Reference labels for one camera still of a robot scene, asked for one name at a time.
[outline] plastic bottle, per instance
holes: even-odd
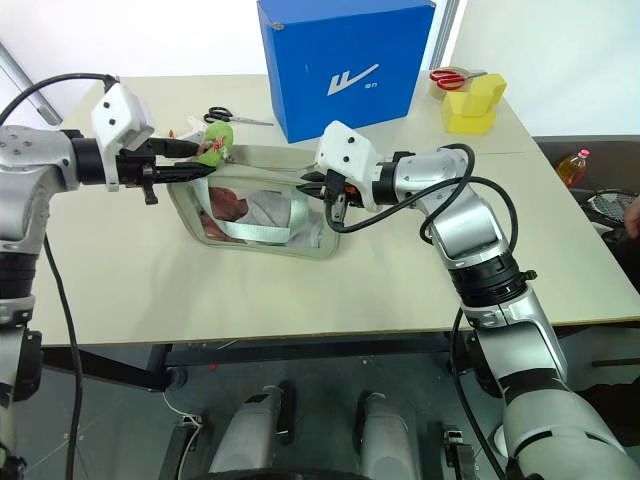
[[[573,187],[582,180],[590,154],[589,150],[583,148],[577,155],[569,155],[558,164],[556,173],[567,187]]]

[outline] blue box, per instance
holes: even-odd
[[[333,120],[409,111],[435,6],[427,0],[259,0],[271,102],[289,142]]]

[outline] white table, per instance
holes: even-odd
[[[158,134],[187,130],[186,117],[212,105],[270,120],[265,76],[124,79],[145,98]],[[534,269],[533,285],[554,324],[640,317],[640,296],[556,177],[508,104],[497,107],[487,135],[444,132],[439,102],[422,78],[409,115],[359,129],[378,151],[420,152],[465,142],[477,153],[476,174],[500,183],[520,218],[515,257]],[[96,86],[66,128],[91,135]],[[234,124],[236,143],[286,146],[280,128]],[[294,144],[314,149],[317,140]],[[159,205],[138,189],[107,193],[84,187],[51,204],[49,237],[62,272],[81,344],[276,337],[449,329],[458,298],[435,250],[418,237],[418,212],[398,213],[344,235],[335,257],[304,260],[207,248],[184,229],[164,186]],[[508,231],[506,209],[478,187]],[[349,221],[355,221],[359,212]],[[256,272],[270,272],[258,277]],[[34,285],[31,327],[47,345],[68,343],[60,301],[44,255]]]

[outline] wire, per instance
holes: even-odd
[[[196,427],[201,427],[202,426],[202,423],[200,423],[196,419],[196,415],[194,415],[193,413],[183,412],[181,410],[178,410],[173,405],[171,405],[171,403],[169,402],[169,399],[167,398],[167,395],[165,394],[165,392],[162,392],[162,398],[164,398],[164,403],[167,404],[167,407],[169,407],[170,410],[174,411],[178,415],[182,415],[183,417],[187,417],[191,421],[191,423],[193,423]]]
[[[200,434],[201,430],[202,430],[202,425],[197,426],[196,431],[193,432],[193,435],[191,435],[189,442],[187,442],[187,446],[185,447],[184,452],[182,453],[182,458],[180,459],[180,466],[178,467],[178,480],[182,480],[182,469],[184,468],[184,464],[187,459],[187,454],[189,453],[189,449],[191,448],[191,445],[193,445],[193,442],[195,441],[196,437]]]
[[[0,450],[4,450],[7,457],[13,456],[13,453],[11,453],[11,449],[2,442],[0,442]]]
[[[2,110],[2,113],[0,113],[0,127],[4,125],[4,122],[6,122],[6,120],[18,107],[18,105],[25,101],[30,95],[33,95],[44,87],[67,80],[102,80],[106,90],[111,88],[111,86],[115,83],[118,83],[118,80],[115,77],[102,73],[67,73],[63,75],[57,75],[55,77],[46,78],[24,89],[16,98],[14,98],[9,103],[9,105],[4,108],[4,110]],[[73,325],[73,318],[71,316],[71,309],[69,308],[67,295],[64,291],[64,284],[62,283],[62,277],[60,276],[60,272],[58,271],[58,267],[56,266],[55,260],[53,258],[51,245],[49,245],[49,238],[46,234],[44,237],[44,249],[47,255],[47,260],[49,261],[49,266],[51,267],[51,272],[53,273],[53,276],[56,280],[58,295],[60,296],[60,302],[62,303],[62,309],[64,310],[64,316],[67,322],[67,330],[69,331],[69,345],[71,348],[71,358],[73,361],[73,372],[75,376],[75,395],[73,400],[73,413],[71,415],[71,426],[69,428],[67,463],[65,467],[66,479],[73,480],[75,451],[78,439],[78,427],[80,423],[80,411],[82,409],[82,360],[80,358],[80,350],[78,348],[78,342],[76,339],[76,332]]]
[[[462,409],[471,424],[471,428],[473,429],[473,433],[475,433],[478,438],[478,442],[480,442],[480,447],[484,450],[484,453],[487,455],[487,459],[493,468],[493,471],[496,473],[496,476],[500,480],[504,480],[504,472],[502,471],[502,467],[498,463],[496,456],[493,454],[493,450],[489,446],[487,439],[482,433],[482,429],[480,425],[478,425],[478,421],[476,420],[473,411],[471,410],[471,406],[469,405],[469,401],[467,400],[467,396],[464,393],[464,389],[462,388],[462,383],[460,383],[460,373],[458,372],[458,367],[456,366],[456,355],[458,352],[458,336],[460,333],[460,320],[462,319],[462,309],[458,309],[458,313],[456,313],[456,318],[453,321],[453,327],[451,329],[451,336],[449,338],[449,363],[451,364],[451,375],[453,376],[453,385],[456,389],[456,393],[458,394],[458,398],[460,399],[460,403],[462,404]]]
[[[511,200],[511,197],[509,196],[509,194],[506,192],[506,190],[504,190],[504,188],[502,188],[500,185],[498,185],[497,183],[489,179],[486,179],[483,177],[471,176],[471,173],[473,172],[473,167],[475,166],[475,155],[473,150],[469,146],[456,143],[456,144],[447,145],[446,147],[442,147],[442,148],[461,149],[461,150],[464,150],[465,153],[467,154],[467,158],[468,158],[467,168],[461,177],[444,180],[435,185],[432,185],[431,187],[425,188],[424,190],[419,191],[415,195],[394,205],[391,208],[388,208],[387,210],[385,210],[384,212],[378,215],[375,215],[367,220],[363,220],[362,222],[357,223],[355,225],[350,225],[346,227],[341,223],[333,221],[333,218],[331,216],[332,206],[327,203],[325,206],[325,218],[327,220],[327,223],[329,224],[329,227],[332,230],[335,230],[339,233],[351,233],[357,230],[361,230],[362,228],[373,225],[379,222],[380,220],[387,218],[390,215],[393,215],[394,213],[414,203],[416,200],[419,200],[425,195],[429,195],[430,193],[433,193],[437,190],[448,187],[450,185],[457,184],[457,187],[453,190],[451,195],[449,195],[447,199],[440,206],[438,206],[430,215],[428,215],[427,218],[422,223],[422,225],[420,226],[420,238],[425,242],[432,244],[431,239],[426,234],[427,228],[429,228],[429,226],[433,223],[433,221],[436,219],[438,215],[440,215],[448,206],[450,206],[455,201],[455,199],[462,193],[464,188],[469,183],[478,183],[481,185],[485,185],[493,189],[494,191],[496,191],[498,195],[500,195],[500,198],[502,198],[502,200],[504,201],[505,205],[507,206],[507,210],[509,211],[509,218],[511,220],[511,236],[509,239],[509,249],[513,251],[515,249],[516,243],[518,242],[519,226],[518,226],[518,215],[515,209],[515,205],[513,204],[513,201]],[[491,467],[493,468],[498,479],[504,480],[505,478],[504,471],[502,470],[502,467],[498,463],[498,460],[496,459],[493,453],[493,450],[491,450],[491,447],[489,446],[489,443],[487,442],[487,439],[484,436],[482,429],[478,425],[478,421],[476,420],[476,417],[473,414],[473,411],[471,410],[469,401],[467,400],[467,397],[464,393],[464,389],[462,388],[462,383],[460,382],[460,373],[458,372],[458,368],[455,363],[455,359],[457,357],[458,337],[460,335],[460,321],[462,320],[462,314],[463,314],[462,309],[461,308],[458,309],[455,320],[453,322],[453,327],[451,329],[451,336],[450,336],[449,361],[451,363],[451,374],[453,376],[453,384],[454,384],[456,393],[458,395],[458,398],[460,399],[460,403],[462,404],[462,409],[464,410],[464,413],[467,416],[469,423],[471,424],[471,428],[473,429],[474,434],[478,438],[478,442],[480,443],[482,450],[484,450],[487,456],[487,459],[491,464]]]
[[[78,349],[78,341],[76,339],[76,330],[73,326],[73,318],[71,317],[71,309],[67,301],[67,295],[62,284],[62,277],[56,266],[56,262],[49,245],[49,237],[44,236],[44,251],[47,254],[47,260],[51,267],[51,273],[56,280],[60,302],[64,310],[64,318],[67,321],[67,330],[69,331],[69,343],[71,345],[71,358],[73,360],[73,372],[76,380],[75,397],[73,399],[73,413],[71,415],[71,428],[69,429],[69,447],[67,449],[67,465],[66,478],[73,480],[73,468],[75,461],[76,443],[78,439],[78,425],[80,423],[80,410],[82,409],[82,359],[80,358],[80,350]]]
[[[412,195],[409,198],[405,198],[403,201],[401,201],[399,203],[396,203],[394,206],[387,208],[383,212],[380,212],[380,213],[378,213],[378,214],[376,214],[376,215],[374,215],[372,217],[369,217],[366,220],[363,220],[362,222],[356,223],[354,225],[349,225],[349,226],[344,226],[343,224],[341,224],[339,222],[335,222],[333,220],[333,218],[331,217],[331,205],[329,203],[327,203],[327,204],[325,204],[324,214],[325,214],[325,218],[327,220],[327,223],[329,224],[329,227],[331,227],[332,230],[334,230],[334,231],[336,231],[338,233],[353,233],[353,232],[357,232],[358,230],[362,230],[363,228],[370,227],[371,225],[373,225],[375,223],[378,223],[379,221],[384,220],[385,218],[390,217],[394,213],[397,213],[400,210],[402,210],[403,208],[406,208],[406,207],[408,207],[410,205],[413,205],[417,200],[420,200],[422,197],[424,197],[426,195],[429,195],[430,193],[434,193],[434,192],[440,190],[443,187],[446,187],[448,185],[453,185],[455,183],[461,182],[465,178],[469,178],[469,176],[471,175],[471,173],[473,171],[473,167],[475,166],[475,158],[476,158],[475,154],[473,153],[473,150],[471,149],[471,147],[469,147],[468,145],[465,145],[463,143],[452,143],[450,145],[446,145],[446,146],[441,147],[441,148],[451,148],[451,149],[458,148],[458,149],[461,149],[461,150],[465,151],[465,153],[467,154],[467,157],[468,157],[468,163],[467,163],[467,168],[466,168],[464,174],[462,175],[462,177],[456,177],[456,178],[452,178],[452,179],[449,179],[449,180],[444,180],[444,181],[442,181],[440,183],[437,183],[436,185],[432,185],[430,187],[425,188],[424,190],[420,190],[415,195]],[[452,196],[455,195],[453,197],[453,200],[455,200],[456,197],[458,195],[460,195],[460,192],[462,192],[462,189],[464,188],[465,183],[462,183],[462,185],[463,185],[462,187],[460,187],[460,186],[456,187],[455,191],[451,194]]]
[[[189,439],[189,442],[187,443],[187,446],[185,447],[184,452],[182,452],[182,458],[180,459],[180,466],[178,467],[178,480],[182,480],[182,468],[184,467],[187,454],[189,453],[189,449],[191,448],[191,445],[195,441],[196,437],[198,436],[198,434],[200,433],[204,425],[196,419],[196,415],[194,415],[193,413],[183,412],[182,410],[178,410],[176,407],[171,405],[165,392],[162,392],[162,398],[164,398],[164,403],[167,404],[167,407],[169,407],[170,410],[174,411],[178,415],[182,415],[183,417],[188,418],[189,421],[196,427],[196,431],[193,432],[193,435],[191,435],[191,438]]]
[[[473,150],[471,150],[471,147],[469,147],[468,145],[465,145],[464,143],[452,143],[451,145],[447,145],[443,148],[457,148],[460,150],[464,150],[465,153],[467,154],[467,169],[465,170],[462,177],[460,177],[458,186],[455,188],[453,192],[451,192],[451,195],[449,195],[447,199],[444,202],[442,202],[442,204],[438,208],[436,208],[431,213],[431,215],[428,215],[427,218],[424,219],[424,222],[422,222],[422,225],[420,226],[420,238],[423,241],[427,242],[429,245],[432,245],[433,243],[431,239],[427,236],[427,228],[429,227],[429,225],[431,225],[431,223],[436,219],[438,215],[444,212],[444,210],[449,205],[451,205],[455,201],[455,199],[458,198],[458,196],[460,196],[460,194],[462,193],[462,190],[464,190],[464,188],[467,186],[469,177],[471,177],[473,168],[476,165],[476,156],[473,153]]]
[[[9,115],[11,115],[18,105],[25,101],[29,96],[44,87],[48,87],[54,83],[65,82],[67,80],[102,80],[107,89],[114,83],[117,83],[117,80],[114,77],[103,73],[66,73],[64,75],[56,75],[55,77],[46,78],[38,83],[34,83],[28,88],[25,88],[20,95],[14,98],[11,103],[5,107],[2,113],[0,113],[0,126],[4,125],[4,122],[9,118]]]

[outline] green object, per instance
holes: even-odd
[[[233,129],[227,122],[216,120],[204,132],[204,153],[198,155],[196,162],[217,167],[231,153]]]

